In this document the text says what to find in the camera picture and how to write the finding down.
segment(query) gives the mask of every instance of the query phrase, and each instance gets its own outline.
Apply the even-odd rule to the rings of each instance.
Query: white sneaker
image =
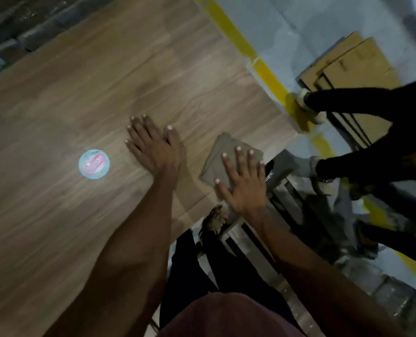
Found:
[[[316,166],[320,161],[320,158],[317,156],[310,157],[310,180],[311,185],[317,195],[327,195],[332,196],[335,192],[335,187],[333,184],[334,180],[322,180],[317,176]]]
[[[314,124],[322,124],[327,120],[327,113],[315,112],[312,108],[305,104],[305,96],[311,93],[310,90],[303,88],[297,95],[296,102],[300,106],[301,110],[306,114],[306,117]]]

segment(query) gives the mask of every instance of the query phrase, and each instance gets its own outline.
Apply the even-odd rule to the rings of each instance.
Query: person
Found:
[[[310,160],[311,181],[317,194],[331,195],[331,181],[347,177],[352,199],[366,193],[366,185],[416,180],[416,82],[384,88],[335,88],[298,94],[297,103],[309,120],[319,124],[326,112],[372,114],[392,122],[389,132],[370,147],[339,157]]]
[[[398,209],[400,214],[416,225],[416,197],[397,189],[392,184],[380,185],[373,190],[372,194],[390,207]],[[358,251],[363,256],[374,259],[378,254],[378,244],[381,243],[416,261],[415,234],[392,231],[363,221],[357,221],[354,228]]]
[[[260,282],[252,271],[250,277],[255,279],[235,278],[239,284],[234,285],[228,279],[224,283],[222,272],[216,272],[222,292],[207,294],[206,283],[191,284],[193,289],[198,289],[192,303],[189,300],[178,303],[177,294],[169,297],[172,294],[166,293],[166,268],[171,243],[172,192],[177,184],[181,158],[177,133],[169,126],[161,135],[147,116],[143,121],[132,119],[128,133],[127,147],[153,175],[153,183],[109,238],[80,294],[45,336],[143,336],[161,300],[164,305],[166,300],[167,303],[169,300],[175,302],[167,319],[163,318],[168,322],[159,336],[302,336],[291,317],[284,316],[287,309],[281,300],[271,298],[264,302],[266,295],[257,293],[259,289],[250,292],[247,283]],[[248,152],[247,158],[240,150],[236,155],[238,170],[228,156],[222,157],[231,177],[231,191],[218,180],[217,190],[258,232],[281,273],[323,333],[327,337],[405,336],[383,308],[274,221],[266,209],[264,163],[257,163],[252,151]],[[231,270],[224,270],[224,275],[233,276],[235,269],[244,270],[214,241],[213,232],[205,233],[201,238],[210,261],[216,258],[216,253],[220,253],[217,258],[225,256],[231,260]],[[189,270],[191,266],[195,267],[194,254],[186,254],[186,249],[192,249],[192,243],[185,234],[178,241],[178,255],[173,267],[183,267],[181,271],[190,272],[188,277],[196,280],[197,269]],[[217,252],[210,254],[211,248]],[[229,260],[211,266],[214,269],[225,267]],[[169,286],[176,286],[171,283],[175,272],[178,269],[171,270]],[[187,290],[185,286],[174,289]]]

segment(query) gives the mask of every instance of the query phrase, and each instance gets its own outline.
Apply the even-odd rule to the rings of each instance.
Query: wooden surface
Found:
[[[174,238],[216,203],[197,177],[217,135],[265,160],[296,136],[191,0],[116,0],[0,73],[0,336],[40,336],[149,188],[124,146],[133,114],[186,146]],[[99,180],[78,170],[89,149],[110,157]]]

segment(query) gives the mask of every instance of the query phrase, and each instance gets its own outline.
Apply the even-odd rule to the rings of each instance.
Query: concrete floor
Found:
[[[298,92],[298,76],[313,61],[323,55],[343,36],[359,30],[364,38],[374,37],[379,47],[397,68],[403,84],[416,80],[416,0],[216,0],[223,12],[257,52],[278,81],[289,92]],[[275,94],[251,68],[254,61],[246,61],[269,96],[286,114]],[[331,124],[315,129],[331,150],[337,154],[351,152],[346,141]],[[288,147],[288,152],[301,162],[319,151],[310,135],[299,136]],[[284,172],[288,159],[281,156],[276,164]],[[294,177],[292,181],[303,190],[306,179]],[[401,187],[416,195],[416,182],[403,182]],[[368,214],[362,200],[350,201],[339,182],[338,194],[329,198],[330,210],[339,215],[343,234],[342,244],[353,244],[352,223],[358,216]],[[327,230],[332,229],[323,220]],[[416,289],[416,263],[386,248],[372,263],[386,274]]]

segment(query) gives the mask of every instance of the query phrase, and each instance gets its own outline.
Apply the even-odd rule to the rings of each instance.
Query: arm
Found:
[[[125,141],[154,176],[144,198],[113,233],[82,292],[45,336],[143,336],[166,283],[172,191],[180,151],[172,127],[132,119]]]
[[[264,163],[257,165],[253,152],[246,161],[236,151],[239,173],[227,156],[225,168],[231,192],[216,180],[225,201],[258,232],[271,250],[281,274],[328,337],[405,336],[383,308],[329,265],[296,236],[279,226],[266,209]]]

